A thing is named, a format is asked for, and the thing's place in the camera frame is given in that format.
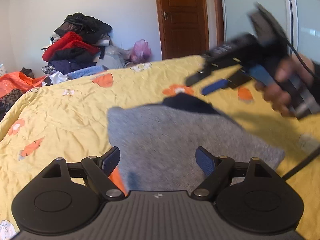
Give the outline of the right hand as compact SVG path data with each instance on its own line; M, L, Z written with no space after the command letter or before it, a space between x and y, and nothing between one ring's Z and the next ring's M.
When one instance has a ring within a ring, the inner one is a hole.
M284 117L294 117L295 115L289 110L291 105L291 96L288 92L282 90L278 85L287 81L293 74L300 76L301 80L309 87L313 84L313 76L303 67L296 55L283 59L277 67L275 80L268 86L260 82L255 83L257 91L263 94L266 102L272 105L272 109L279 112Z

